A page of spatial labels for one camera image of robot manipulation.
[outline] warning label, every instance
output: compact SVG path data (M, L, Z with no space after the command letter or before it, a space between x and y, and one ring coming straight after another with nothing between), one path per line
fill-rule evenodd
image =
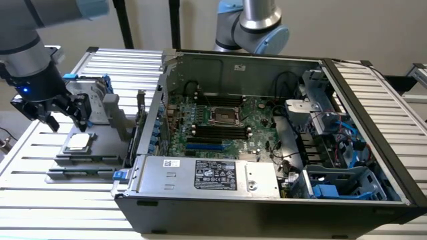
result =
M234 161L195 161L194 187L203 190L238 190Z

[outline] black pole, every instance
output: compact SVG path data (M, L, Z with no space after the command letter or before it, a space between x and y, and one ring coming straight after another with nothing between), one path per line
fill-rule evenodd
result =
M171 19L172 48L182 49L180 0L168 0Z
M118 12L124 47L135 49L126 0L112 0L112 3Z

